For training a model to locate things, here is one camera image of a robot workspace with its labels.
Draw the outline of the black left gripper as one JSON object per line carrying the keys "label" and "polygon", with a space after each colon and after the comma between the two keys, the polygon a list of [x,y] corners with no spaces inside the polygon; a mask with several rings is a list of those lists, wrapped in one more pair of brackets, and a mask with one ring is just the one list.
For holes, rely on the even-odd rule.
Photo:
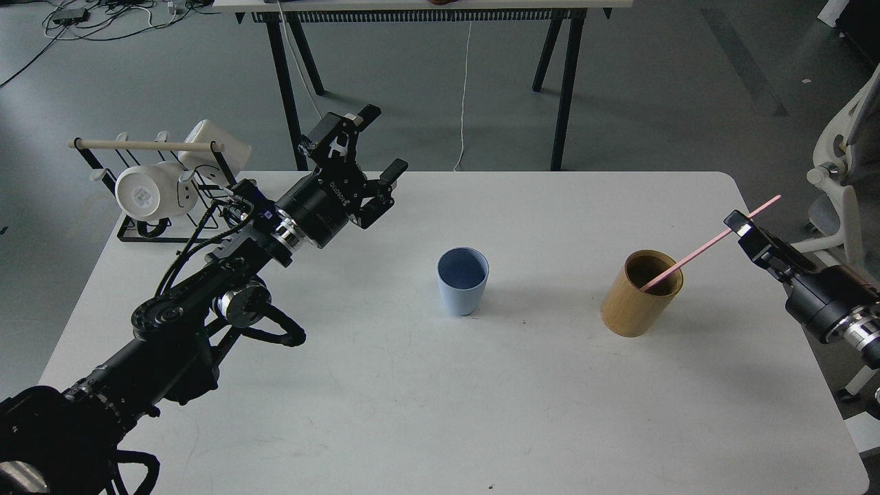
{"label": "black left gripper", "polygon": [[358,135],[381,113],[374,104],[356,115],[329,112],[299,139],[298,150],[312,160],[314,170],[274,207],[299,237],[319,250],[350,223],[369,228],[394,204],[393,189],[409,163],[394,159],[377,179],[368,179],[356,163]]}

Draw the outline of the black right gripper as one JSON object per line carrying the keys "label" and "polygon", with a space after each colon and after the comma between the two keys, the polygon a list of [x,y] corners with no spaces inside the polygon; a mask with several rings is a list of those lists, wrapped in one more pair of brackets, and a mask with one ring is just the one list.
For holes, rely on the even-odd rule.
{"label": "black right gripper", "polygon": [[878,291],[843,265],[818,270],[804,254],[733,210],[724,225],[740,238],[746,257],[780,283],[786,283],[785,308],[818,342],[843,338],[843,320],[860,307],[878,302]]}

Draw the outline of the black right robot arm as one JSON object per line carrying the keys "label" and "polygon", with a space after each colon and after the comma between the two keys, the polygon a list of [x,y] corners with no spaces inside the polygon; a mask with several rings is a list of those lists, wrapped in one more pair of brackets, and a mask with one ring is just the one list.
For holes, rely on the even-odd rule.
{"label": "black right robot arm", "polygon": [[878,370],[878,291],[844,265],[821,266],[739,210],[724,223],[750,261],[782,284],[786,312],[821,344],[844,340]]}

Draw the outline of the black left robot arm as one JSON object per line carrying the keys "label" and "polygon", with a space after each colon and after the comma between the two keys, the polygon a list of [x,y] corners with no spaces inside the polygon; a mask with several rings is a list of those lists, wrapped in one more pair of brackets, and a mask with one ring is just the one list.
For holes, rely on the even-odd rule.
{"label": "black left robot arm", "polygon": [[239,336],[304,344],[305,330],[273,306],[259,274],[270,261],[289,266],[302,243],[323,248],[348,223],[369,228],[393,206],[408,163],[394,160],[377,179],[356,163],[359,135],[380,113],[368,104],[325,115],[300,138],[314,169],[276,201],[251,179],[230,185],[223,206],[233,228],[189,238],[154,297],[132,313],[132,341],[64,391],[32,386],[3,400],[3,494],[125,494],[122,464],[145,467],[135,493],[150,494],[160,461],[120,448],[142,417],[157,417],[162,400],[183,405],[217,389]]}

